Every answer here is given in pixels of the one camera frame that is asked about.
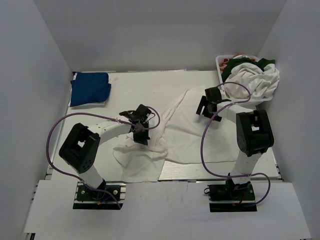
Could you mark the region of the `cream white t shirt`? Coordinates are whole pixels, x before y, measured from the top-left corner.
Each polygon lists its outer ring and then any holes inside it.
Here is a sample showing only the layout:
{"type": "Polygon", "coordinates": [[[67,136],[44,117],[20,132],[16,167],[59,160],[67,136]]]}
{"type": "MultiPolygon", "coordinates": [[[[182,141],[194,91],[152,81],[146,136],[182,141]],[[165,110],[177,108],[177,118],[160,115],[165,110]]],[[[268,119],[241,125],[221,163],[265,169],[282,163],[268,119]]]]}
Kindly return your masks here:
{"type": "Polygon", "coordinates": [[[232,98],[269,98],[278,87],[280,71],[275,64],[268,64],[264,70],[250,63],[242,63],[231,70],[223,81],[224,90],[232,98]]]}

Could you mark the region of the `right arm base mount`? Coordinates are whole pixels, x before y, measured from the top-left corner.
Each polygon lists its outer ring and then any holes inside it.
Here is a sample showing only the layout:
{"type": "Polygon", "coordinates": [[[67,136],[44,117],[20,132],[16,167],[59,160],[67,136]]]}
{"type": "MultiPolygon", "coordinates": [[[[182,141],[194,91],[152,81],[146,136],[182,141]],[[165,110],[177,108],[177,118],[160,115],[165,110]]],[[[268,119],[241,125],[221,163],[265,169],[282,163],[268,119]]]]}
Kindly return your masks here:
{"type": "Polygon", "coordinates": [[[226,184],[208,185],[203,193],[208,196],[211,213],[256,212],[256,197],[252,185],[247,189],[229,191],[226,184]]]}

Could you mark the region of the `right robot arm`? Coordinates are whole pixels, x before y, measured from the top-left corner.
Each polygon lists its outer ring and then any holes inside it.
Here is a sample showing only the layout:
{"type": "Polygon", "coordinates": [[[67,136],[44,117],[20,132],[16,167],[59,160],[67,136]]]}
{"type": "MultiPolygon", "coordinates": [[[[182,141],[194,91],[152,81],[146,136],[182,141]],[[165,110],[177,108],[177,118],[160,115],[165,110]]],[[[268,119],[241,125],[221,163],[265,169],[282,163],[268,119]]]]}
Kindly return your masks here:
{"type": "Polygon", "coordinates": [[[249,187],[258,160],[274,144],[268,114],[265,110],[245,108],[230,99],[223,99],[218,87],[205,90],[196,114],[204,115],[211,122],[227,119],[235,124],[239,152],[232,171],[226,176],[228,185],[225,192],[236,200],[249,187]]]}

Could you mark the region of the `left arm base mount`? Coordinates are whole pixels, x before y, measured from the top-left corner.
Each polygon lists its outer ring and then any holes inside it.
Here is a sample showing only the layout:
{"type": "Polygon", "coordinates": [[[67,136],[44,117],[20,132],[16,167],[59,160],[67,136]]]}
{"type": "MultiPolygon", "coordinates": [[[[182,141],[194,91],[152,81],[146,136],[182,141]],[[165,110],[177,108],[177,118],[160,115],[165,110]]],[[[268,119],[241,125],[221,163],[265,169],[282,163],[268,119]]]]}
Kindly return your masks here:
{"type": "MultiPolygon", "coordinates": [[[[107,182],[105,190],[110,192],[122,207],[126,184],[120,182],[107,182]]],[[[120,210],[118,204],[107,193],[88,189],[83,183],[78,183],[73,201],[74,210],[120,210]]]]}

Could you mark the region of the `dark green t shirt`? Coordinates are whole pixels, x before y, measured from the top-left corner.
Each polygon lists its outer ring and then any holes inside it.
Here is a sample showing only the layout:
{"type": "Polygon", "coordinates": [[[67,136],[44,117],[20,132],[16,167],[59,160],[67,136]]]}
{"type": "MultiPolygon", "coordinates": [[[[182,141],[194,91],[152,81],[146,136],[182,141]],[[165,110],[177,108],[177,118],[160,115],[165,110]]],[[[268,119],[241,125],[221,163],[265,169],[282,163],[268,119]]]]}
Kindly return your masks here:
{"type": "Polygon", "coordinates": [[[236,66],[243,64],[243,63],[253,64],[253,65],[259,67],[261,70],[264,70],[264,68],[268,64],[275,64],[275,60],[274,59],[268,60],[268,59],[262,58],[259,61],[255,61],[255,60],[248,58],[248,57],[232,58],[228,61],[226,67],[222,71],[222,74],[221,74],[222,81],[225,81],[229,77],[233,68],[235,68],[236,66]]]}

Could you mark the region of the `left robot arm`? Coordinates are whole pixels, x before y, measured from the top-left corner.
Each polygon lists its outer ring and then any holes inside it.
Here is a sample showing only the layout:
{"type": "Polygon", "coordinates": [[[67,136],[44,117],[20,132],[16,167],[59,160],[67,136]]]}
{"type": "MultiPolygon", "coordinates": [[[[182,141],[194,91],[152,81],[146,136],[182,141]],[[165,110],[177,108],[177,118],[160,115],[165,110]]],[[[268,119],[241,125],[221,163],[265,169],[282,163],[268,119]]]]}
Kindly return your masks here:
{"type": "Polygon", "coordinates": [[[98,148],[113,138],[129,133],[139,145],[148,145],[149,121],[152,111],[141,104],[136,110],[120,112],[110,120],[86,126],[75,124],[59,150],[59,156],[71,166],[81,181],[89,186],[88,193],[99,200],[105,196],[106,182],[94,166],[98,148]]]}

